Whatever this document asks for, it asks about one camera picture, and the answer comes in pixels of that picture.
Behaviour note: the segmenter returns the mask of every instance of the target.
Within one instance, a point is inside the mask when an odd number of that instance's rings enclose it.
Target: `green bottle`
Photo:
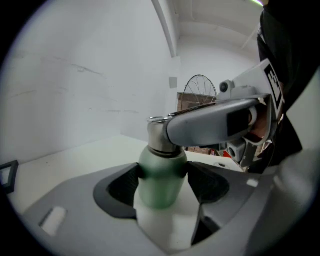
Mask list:
[[[164,117],[150,118],[148,146],[139,159],[142,176],[138,192],[144,204],[155,209],[168,208],[176,201],[187,174],[186,153],[164,137],[165,122]]]

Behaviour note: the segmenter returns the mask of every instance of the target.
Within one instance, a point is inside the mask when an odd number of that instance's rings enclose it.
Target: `ceiling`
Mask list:
[[[262,6],[251,0],[173,0],[181,36],[205,36],[257,51]]]

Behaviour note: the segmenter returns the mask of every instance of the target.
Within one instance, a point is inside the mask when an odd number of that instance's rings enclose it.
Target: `red object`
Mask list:
[[[224,158],[232,158],[230,155],[229,155],[229,153],[227,152],[227,151],[223,151],[223,157]]]

